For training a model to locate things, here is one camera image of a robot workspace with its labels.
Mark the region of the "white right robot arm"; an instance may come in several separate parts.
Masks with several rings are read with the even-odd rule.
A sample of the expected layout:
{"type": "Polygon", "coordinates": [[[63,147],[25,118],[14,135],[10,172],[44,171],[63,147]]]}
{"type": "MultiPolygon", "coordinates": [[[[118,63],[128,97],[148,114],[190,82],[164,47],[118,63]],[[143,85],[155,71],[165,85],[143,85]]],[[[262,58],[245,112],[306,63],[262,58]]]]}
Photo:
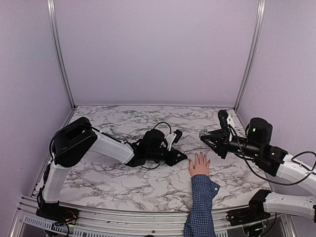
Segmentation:
{"type": "Polygon", "coordinates": [[[273,177],[287,180],[285,186],[298,185],[310,196],[282,195],[261,189],[250,199],[247,208],[229,211],[232,226],[283,213],[316,219],[316,167],[308,166],[288,151],[270,145],[273,126],[263,118],[252,118],[245,129],[245,137],[237,136],[232,116],[225,110],[218,113],[221,128],[200,131],[199,138],[220,158],[235,154],[246,164],[253,162],[260,170],[273,177]]]}

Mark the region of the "aluminium front rail frame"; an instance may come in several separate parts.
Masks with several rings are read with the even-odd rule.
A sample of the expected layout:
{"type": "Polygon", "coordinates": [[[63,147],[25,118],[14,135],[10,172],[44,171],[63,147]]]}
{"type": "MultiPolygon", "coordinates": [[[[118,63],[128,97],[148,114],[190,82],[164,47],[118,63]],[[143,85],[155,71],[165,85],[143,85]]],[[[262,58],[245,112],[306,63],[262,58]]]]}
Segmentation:
{"type": "MultiPolygon", "coordinates": [[[[11,225],[10,237],[181,237],[187,212],[137,212],[100,209],[70,203],[60,204],[76,209],[77,220],[69,226],[36,215],[37,200],[21,197],[11,225]]],[[[218,237],[295,237],[294,223],[289,215],[272,215],[269,219],[231,226],[227,209],[213,212],[218,237]]]]}

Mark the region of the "aluminium corner post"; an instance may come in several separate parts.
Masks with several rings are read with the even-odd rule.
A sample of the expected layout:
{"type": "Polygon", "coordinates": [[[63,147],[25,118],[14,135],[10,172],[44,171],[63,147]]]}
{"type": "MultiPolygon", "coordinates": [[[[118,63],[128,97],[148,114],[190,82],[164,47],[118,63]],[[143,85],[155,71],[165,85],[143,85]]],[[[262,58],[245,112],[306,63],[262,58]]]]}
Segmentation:
{"type": "Polygon", "coordinates": [[[76,108],[76,104],[74,101],[74,97],[71,91],[66,66],[63,58],[62,53],[62,47],[58,32],[58,24],[57,24],[57,17],[56,17],[56,11],[55,11],[55,1],[54,0],[47,0],[47,8],[48,8],[48,16],[49,16],[49,22],[50,22],[50,28],[55,48],[55,53],[57,57],[57,63],[60,70],[62,82],[64,85],[64,89],[66,92],[66,96],[70,105],[71,110],[74,110],[76,108]]]}
{"type": "Polygon", "coordinates": [[[256,19],[255,19],[255,24],[254,24],[254,31],[253,31],[253,36],[251,40],[251,45],[250,45],[250,51],[249,55],[247,58],[246,66],[243,72],[241,84],[239,87],[239,91],[237,94],[237,98],[235,101],[234,105],[234,111],[236,114],[238,114],[241,104],[247,89],[247,85],[250,81],[250,75],[252,71],[252,66],[255,60],[256,52],[258,50],[260,38],[261,38],[261,33],[262,33],[262,27],[263,27],[263,21],[264,21],[264,15],[265,15],[265,10],[266,10],[266,0],[259,0],[258,1],[258,7],[257,7],[257,13],[256,13],[256,19]]]}

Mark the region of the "person's hand with long nails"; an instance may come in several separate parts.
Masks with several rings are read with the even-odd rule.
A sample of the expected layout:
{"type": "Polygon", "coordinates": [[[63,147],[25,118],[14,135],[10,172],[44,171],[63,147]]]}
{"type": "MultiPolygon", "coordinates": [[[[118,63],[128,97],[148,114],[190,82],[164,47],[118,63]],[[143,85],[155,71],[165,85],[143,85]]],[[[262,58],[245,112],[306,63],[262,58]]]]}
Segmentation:
{"type": "Polygon", "coordinates": [[[195,161],[189,160],[189,173],[193,178],[197,175],[209,176],[210,160],[203,152],[195,154],[195,161]]]}

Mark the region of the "right aluminium corner post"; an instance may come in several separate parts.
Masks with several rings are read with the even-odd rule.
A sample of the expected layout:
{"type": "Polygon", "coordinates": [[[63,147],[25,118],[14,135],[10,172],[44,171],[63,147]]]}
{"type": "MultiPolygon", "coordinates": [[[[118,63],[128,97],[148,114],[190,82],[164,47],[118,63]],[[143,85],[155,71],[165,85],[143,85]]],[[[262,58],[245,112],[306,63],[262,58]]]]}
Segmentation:
{"type": "Polygon", "coordinates": [[[254,24],[254,31],[253,31],[253,36],[251,40],[251,45],[250,45],[250,51],[249,55],[247,58],[246,66],[243,72],[241,84],[239,87],[239,91],[237,94],[237,98],[235,101],[234,105],[234,111],[236,114],[238,114],[241,104],[247,89],[247,85],[250,81],[250,75],[252,71],[252,66],[255,60],[256,52],[258,50],[260,38],[261,38],[261,33],[262,33],[262,27],[263,27],[263,21],[264,21],[264,15],[265,15],[265,10],[266,10],[266,0],[259,0],[258,1],[258,7],[257,7],[257,13],[256,13],[256,19],[255,19],[255,24],[254,24]]]}

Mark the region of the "left aluminium corner post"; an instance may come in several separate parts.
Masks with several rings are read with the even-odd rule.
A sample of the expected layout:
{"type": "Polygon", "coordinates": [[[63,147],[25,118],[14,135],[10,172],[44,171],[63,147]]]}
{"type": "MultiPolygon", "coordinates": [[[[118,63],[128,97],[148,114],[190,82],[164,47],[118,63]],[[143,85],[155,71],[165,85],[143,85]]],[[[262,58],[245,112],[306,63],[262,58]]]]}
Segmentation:
{"type": "Polygon", "coordinates": [[[57,57],[57,63],[60,70],[62,82],[64,85],[64,89],[66,92],[66,96],[70,105],[71,110],[74,110],[76,108],[76,104],[74,101],[74,97],[71,91],[66,66],[63,58],[62,53],[62,47],[58,32],[58,24],[57,24],[57,17],[56,17],[56,11],[55,11],[55,1],[54,0],[47,0],[47,8],[48,8],[48,16],[49,16],[49,22],[50,22],[50,28],[55,48],[55,53],[57,57]]]}

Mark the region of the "blue checkered sleeve forearm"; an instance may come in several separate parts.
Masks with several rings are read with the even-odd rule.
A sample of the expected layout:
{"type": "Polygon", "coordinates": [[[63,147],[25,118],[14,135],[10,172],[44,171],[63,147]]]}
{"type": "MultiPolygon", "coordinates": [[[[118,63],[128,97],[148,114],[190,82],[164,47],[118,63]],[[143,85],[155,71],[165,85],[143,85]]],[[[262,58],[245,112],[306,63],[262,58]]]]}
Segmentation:
{"type": "Polygon", "coordinates": [[[193,206],[184,226],[185,237],[216,236],[212,207],[219,189],[220,186],[207,175],[195,175],[192,178],[193,206]]]}

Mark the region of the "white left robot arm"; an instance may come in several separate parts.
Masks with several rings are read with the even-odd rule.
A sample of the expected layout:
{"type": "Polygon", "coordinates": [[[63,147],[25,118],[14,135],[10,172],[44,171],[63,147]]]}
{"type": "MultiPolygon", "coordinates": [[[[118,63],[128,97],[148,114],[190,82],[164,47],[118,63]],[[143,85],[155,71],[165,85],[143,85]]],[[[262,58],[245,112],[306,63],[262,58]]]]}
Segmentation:
{"type": "Polygon", "coordinates": [[[182,137],[180,130],[162,131],[152,128],[135,142],[119,140],[93,127],[86,117],[81,117],[57,131],[49,145],[43,186],[39,191],[39,204],[52,220],[62,216],[58,205],[61,188],[69,170],[77,165],[88,152],[112,158],[129,167],[143,166],[147,161],[164,162],[174,166],[187,159],[187,155],[174,148],[182,137]]]}

